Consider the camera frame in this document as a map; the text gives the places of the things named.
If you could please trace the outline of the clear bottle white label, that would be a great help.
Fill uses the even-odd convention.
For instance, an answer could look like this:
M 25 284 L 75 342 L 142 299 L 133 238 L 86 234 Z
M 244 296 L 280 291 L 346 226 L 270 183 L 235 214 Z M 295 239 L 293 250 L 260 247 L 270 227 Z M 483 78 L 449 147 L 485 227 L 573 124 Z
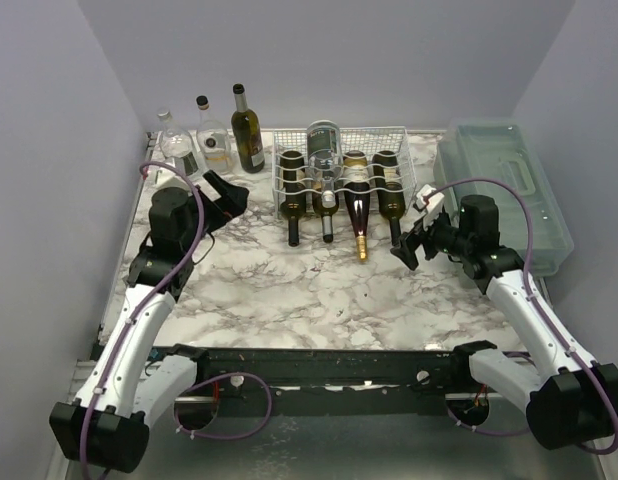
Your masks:
M 227 128 L 213 116 L 206 96 L 199 95 L 196 105 L 200 117 L 196 141 L 207 167 L 218 174 L 231 172 L 234 158 Z

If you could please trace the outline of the dark green wine bottle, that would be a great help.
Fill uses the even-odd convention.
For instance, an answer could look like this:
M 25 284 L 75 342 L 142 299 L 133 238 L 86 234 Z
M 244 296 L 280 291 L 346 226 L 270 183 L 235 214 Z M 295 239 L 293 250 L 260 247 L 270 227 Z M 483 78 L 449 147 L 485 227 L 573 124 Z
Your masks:
M 258 173 L 265 165 L 260 122 L 248 106 L 245 88 L 237 83 L 232 87 L 236 110 L 231 117 L 231 126 L 236 140 L 239 160 L 247 173 Z

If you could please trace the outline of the green bottle black neck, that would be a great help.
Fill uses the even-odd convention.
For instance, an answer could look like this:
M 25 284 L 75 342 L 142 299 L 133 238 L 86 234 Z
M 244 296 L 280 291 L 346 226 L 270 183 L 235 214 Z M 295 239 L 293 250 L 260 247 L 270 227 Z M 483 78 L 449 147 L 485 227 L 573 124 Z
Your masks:
M 284 151 L 280 157 L 285 199 L 280 205 L 282 216 L 287 220 L 288 245 L 300 244 L 299 221 L 306 213 L 305 159 L 296 150 Z

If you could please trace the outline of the clear bottle green label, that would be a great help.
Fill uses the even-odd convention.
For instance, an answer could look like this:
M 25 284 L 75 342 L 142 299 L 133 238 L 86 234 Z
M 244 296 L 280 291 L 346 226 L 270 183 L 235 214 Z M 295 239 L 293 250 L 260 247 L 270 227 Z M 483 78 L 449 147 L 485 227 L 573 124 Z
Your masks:
M 158 143 L 163 156 L 192 182 L 197 181 L 203 169 L 192 136 L 174 120 L 168 108 L 160 108 L 157 117 L 162 124 Z

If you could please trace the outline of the clear bottle dark label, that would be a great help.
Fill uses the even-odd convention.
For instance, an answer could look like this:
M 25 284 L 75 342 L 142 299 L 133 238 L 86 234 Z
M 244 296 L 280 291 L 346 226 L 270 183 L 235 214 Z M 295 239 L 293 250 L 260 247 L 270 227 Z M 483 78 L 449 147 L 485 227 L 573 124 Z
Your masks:
M 319 183 L 322 204 L 331 208 L 336 203 L 336 182 L 343 170 L 340 128 L 332 121 L 318 120 L 306 131 L 308 164 Z

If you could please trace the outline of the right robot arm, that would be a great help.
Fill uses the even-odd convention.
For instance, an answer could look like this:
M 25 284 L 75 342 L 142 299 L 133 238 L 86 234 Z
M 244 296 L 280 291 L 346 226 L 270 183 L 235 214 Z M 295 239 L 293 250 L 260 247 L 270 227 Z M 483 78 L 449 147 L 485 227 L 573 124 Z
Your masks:
M 417 194 L 420 217 L 391 252 L 409 269 L 446 254 L 500 310 L 531 356 L 521 366 L 488 342 L 457 347 L 449 379 L 469 392 L 485 384 L 524 413 L 540 445 L 554 450 L 609 437 L 603 454 L 618 448 L 618 368 L 601 364 L 576 341 L 542 298 L 527 261 L 500 242 L 499 210 L 483 195 L 461 201 L 459 223 L 445 212 L 444 195 L 430 186 Z

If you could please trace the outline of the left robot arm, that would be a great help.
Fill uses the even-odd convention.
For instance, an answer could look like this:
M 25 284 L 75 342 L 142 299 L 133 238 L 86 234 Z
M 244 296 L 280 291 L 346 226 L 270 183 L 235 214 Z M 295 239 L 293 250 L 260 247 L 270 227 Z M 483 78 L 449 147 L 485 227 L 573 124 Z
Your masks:
M 217 192 L 198 187 L 157 190 L 148 212 L 150 230 L 131 262 L 116 325 L 91 374 L 69 403 L 53 407 L 49 423 L 64 456 L 83 467 L 133 472 L 150 430 L 183 391 L 203 393 L 211 380 L 202 353 L 179 346 L 149 377 L 143 375 L 154 341 L 193 270 L 200 240 L 241 216 L 249 191 L 213 171 L 203 176 Z

